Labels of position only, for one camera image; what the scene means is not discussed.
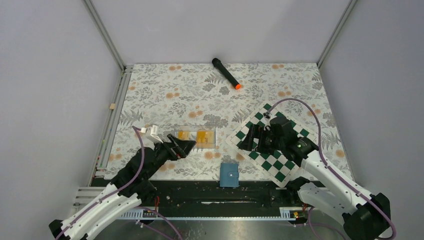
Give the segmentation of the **clear box with orange cards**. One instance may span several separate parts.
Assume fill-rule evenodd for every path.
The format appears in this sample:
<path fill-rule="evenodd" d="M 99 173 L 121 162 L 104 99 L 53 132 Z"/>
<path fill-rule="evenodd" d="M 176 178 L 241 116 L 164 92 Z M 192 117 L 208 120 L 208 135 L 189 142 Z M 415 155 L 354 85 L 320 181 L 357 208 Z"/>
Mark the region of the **clear box with orange cards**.
<path fill-rule="evenodd" d="M 216 127 L 212 125 L 177 125 L 174 133 L 181 140 L 196 141 L 195 149 L 214 149 L 217 146 Z"/>

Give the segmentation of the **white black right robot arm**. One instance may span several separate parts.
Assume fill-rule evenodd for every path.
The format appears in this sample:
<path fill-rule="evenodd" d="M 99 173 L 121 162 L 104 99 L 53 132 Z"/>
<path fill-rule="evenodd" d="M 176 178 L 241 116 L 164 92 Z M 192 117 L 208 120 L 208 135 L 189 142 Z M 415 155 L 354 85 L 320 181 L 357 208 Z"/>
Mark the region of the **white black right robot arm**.
<path fill-rule="evenodd" d="M 237 148 L 249 156 L 284 157 L 327 188 L 322 191 L 306 178 L 298 177 L 286 185 L 286 198 L 291 205 L 305 203 L 318 208 L 341 224 L 352 240 L 375 240 L 390 228 L 390 201 L 384 194 L 372 194 L 324 160 L 319 147 L 299 134 L 285 116 L 269 119 L 266 115 L 263 119 L 266 124 L 248 122 L 235 134 Z"/>

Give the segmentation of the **blue card holder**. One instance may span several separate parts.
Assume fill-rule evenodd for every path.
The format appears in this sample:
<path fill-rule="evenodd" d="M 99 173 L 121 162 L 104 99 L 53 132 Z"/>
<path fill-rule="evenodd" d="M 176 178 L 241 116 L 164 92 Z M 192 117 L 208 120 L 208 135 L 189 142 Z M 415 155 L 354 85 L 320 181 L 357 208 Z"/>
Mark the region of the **blue card holder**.
<path fill-rule="evenodd" d="M 237 188 L 239 187 L 239 165 L 237 163 L 220 164 L 219 186 L 221 188 Z"/>

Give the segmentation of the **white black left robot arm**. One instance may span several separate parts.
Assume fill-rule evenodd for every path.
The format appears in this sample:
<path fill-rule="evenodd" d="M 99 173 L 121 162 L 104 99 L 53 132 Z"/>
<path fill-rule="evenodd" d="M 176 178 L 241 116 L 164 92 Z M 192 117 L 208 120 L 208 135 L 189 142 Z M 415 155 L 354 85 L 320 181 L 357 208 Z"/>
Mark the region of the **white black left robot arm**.
<path fill-rule="evenodd" d="M 152 204 L 158 194 L 150 178 L 167 161 L 186 158 L 197 144 L 172 134 L 167 137 L 169 141 L 156 142 L 153 148 L 141 145 L 99 195 L 73 216 L 53 220 L 48 225 L 53 237 L 56 240 L 92 240 L 125 212 L 141 204 Z"/>

